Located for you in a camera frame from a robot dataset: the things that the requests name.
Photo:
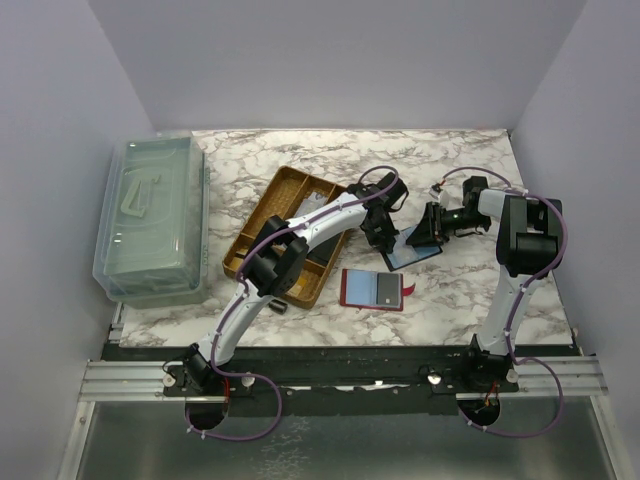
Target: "gray wall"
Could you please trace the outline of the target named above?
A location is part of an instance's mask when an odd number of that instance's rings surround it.
[[[113,305],[91,278],[114,140],[151,125],[83,0],[0,6],[0,477],[55,478]]]
[[[564,201],[558,282],[600,357],[640,474],[640,3],[590,0],[513,134],[527,186]]]
[[[584,0],[89,3],[156,128],[513,128]]]

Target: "brown tray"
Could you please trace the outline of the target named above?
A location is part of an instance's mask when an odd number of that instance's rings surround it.
[[[244,227],[242,227],[240,235],[238,235],[225,255],[222,262],[224,273],[233,278],[241,261],[236,254],[239,252],[244,253],[243,250],[246,251],[251,246],[269,217],[278,215],[285,220],[291,218],[295,215],[302,201],[312,192],[320,192],[323,195],[327,195],[329,197],[327,202],[331,202],[345,190],[346,188],[341,185],[308,175],[295,168],[280,167],[253,213],[244,224]],[[329,273],[338,259],[347,235],[347,232],[343,232],[340,235],[340,239],[326,267],[308,258],[305,260],[304,269],[298,280],[299,283],[283,297],[286,301],[306,309],[310,309],[315,305],[322,287],[324,287],[327,278],[329,278]]]

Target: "white wall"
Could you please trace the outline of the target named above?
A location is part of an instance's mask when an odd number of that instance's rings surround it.
[[[0,477],[55,478],[113,305],[91,261],[113,142],[150,132],[84,0],[0,4]]]
[[[640,474],[640,3],[589,0],[513,133],[527,186],[561,198],[558,269]]]
[[[584,0],[89,0],[160,128],[513,128]]]

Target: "gray floor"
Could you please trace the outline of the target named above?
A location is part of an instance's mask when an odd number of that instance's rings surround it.
[[[553,415],[549,399],[504,402],[498,424],[527,431]],[[226,433],[268,419],[231,419]],[[459,417],[286,417],[266,439],[233,444],[186,434],[183,406],[97,407],[84,480],[613,480],[588,398],[567,404],[561,425],[531,440],[482,434]]]

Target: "white marble surface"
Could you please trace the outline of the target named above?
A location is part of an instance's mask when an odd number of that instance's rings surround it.
[[[422,217],[427,191],[448,170],[465,165],[490,168],[521,185],[505,131],[286,130],[195,132],[211,167],[209,223],[210,298],[201,305],[123,313],[123,346],[182,346],[215,326],[235,282],[224,276],[222,257],[276,170],[289,165],[347,185],[374,165],[393,165],[410,195],[393,215],[396,228]],[[465,174],[448,182],[461,196]],[[498,186],[490,180],[490,185]],[[250,346],[464,345],[482,322],[498,281],[497,224],[484,236],[454,239],[444,253],[403,269],[416,283],[403,312],[377,312],[338,304],[343,268],[386,271],[380,254],[354,231],[316,306],[289,307],[285,315],[264,309],[242,338]],[[564,310],[551,278],[531,300],[518,344],[570,344]]]

